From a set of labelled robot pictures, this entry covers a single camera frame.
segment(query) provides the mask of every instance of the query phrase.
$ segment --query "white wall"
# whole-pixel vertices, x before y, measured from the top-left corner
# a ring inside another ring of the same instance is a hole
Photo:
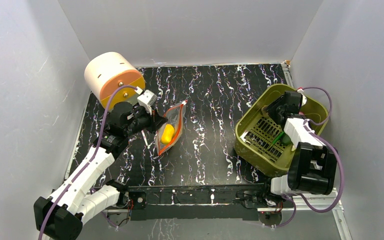
[[[64,177],[89,59],[56,0],[0,0],[0,239],[37,239],[33,203]]]
[[[59,0],[90,59],[134,66],[290,60],[322,0]]]
[[[291,65],[297,86],[332,95],[324,136],[345,166],[353,239],[384,239],[384,1],[325,0]]]

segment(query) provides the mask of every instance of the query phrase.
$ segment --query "green basket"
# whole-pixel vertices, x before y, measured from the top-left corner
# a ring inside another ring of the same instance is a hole
[[[234,149],[237,155],[269,177],[285,175],[294,156],[292,144],[285,146],[278,141],[270,147],[282,132],[282,128],[271,118],[265,118],[261,111],[263,107],[282,96],[285,91],[295,91],[295,89],[285,84],[274,84],[267,88],[235,126]],[[316,123],[320,123],[328,116],[328,110],[310,97],[307,97],[307,103],[301,107],[300,111]],[[320,135],[327,123],[328,121],[320,126],[313,124],[310,126],[315,134]]]

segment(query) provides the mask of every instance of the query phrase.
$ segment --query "red-edged plastic bag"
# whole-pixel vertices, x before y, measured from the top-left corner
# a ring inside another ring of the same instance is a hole
[[[168,121],[156,131],[154,138],[159,156],[165,151],[169,150],[182,135],[183,119],[185,117],[185,105],[187,102],[187,100],[179,102],[178,104],[170,107],[170,109],[164,113],[164,117],[166,117]],[[162,137],[167,125],[171,125],[174,128],[174,132],[171,140],[167,144],[164,144],[162,142]]]

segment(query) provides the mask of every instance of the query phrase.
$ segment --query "black wire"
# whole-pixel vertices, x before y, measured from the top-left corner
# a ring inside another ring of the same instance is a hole
[[[121,225],[124,221],[126,221],[126,220],[129,220],[129,218],[127,217],[127,218],[123,219],[123,220],[118,224],[118,226],[120,227],[120,225]]]

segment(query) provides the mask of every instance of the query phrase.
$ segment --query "marble pattern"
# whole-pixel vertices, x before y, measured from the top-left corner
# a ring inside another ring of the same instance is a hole
[[[145,131],[97,180],[129,186],[191,186],[262,183],[267,179],[233,149],[235,124],[271,84],[286,83],[280,64],[139,68],[157,95],[160,114],[187,100],[183,134],[158,156],[154,135]],[[70,173],[86,156],[101,127],[104,109],[90,95]]]

